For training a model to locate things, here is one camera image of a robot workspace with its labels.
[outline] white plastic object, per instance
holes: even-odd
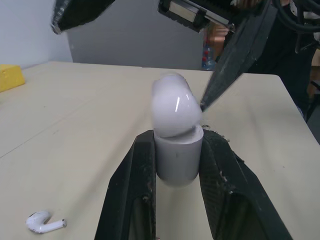
[[[48,211],[37,211],[29,216],[25,223],[28,229],[36,234],[44,234],[67,226],[67,222],[64,219],[45,224],[50,217],[51,215]]]
[[[184,77],[170,74],[153,83],[152,121],[153,130],[159,137],[186,133],[201,119],[201,108]]]
[[[163,138],[154,132],[159,178],[173,187],[190,184],[198,175],[203,136],[200,125],[176,137]]]

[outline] white cylinder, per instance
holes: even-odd
[[[197,125],[176,137],[159,137],[154,132],[156,173],[167,185],[182,187],[198,175],[204,131]]]

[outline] person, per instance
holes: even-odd
[[[289,1],[282,1],[282,5],[285,12],[296,20],[297,17],[290,10]],[[279,76],[295,105],[302,115],[305,115],[309,108],[307,88],[316,47],[309,47],[296,53],[297,37],[298,34],[286,27],[277,16],[262,55],[248,73]],[[314,41],[313,34],[303,34],[301,46],[304,47],[312,41]]]

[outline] grey floor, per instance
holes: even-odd
[[[320,144],[320,105],[314,110],[307,124],[315,139]]]

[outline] airpod stem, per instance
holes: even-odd
[[[67,226],[66,220],[62,219],[49,224],[44,224],[43,226],[40,227],[40,233],[44,234],[47,232],[51,232],[53,230],[65,228],[66,226]]]

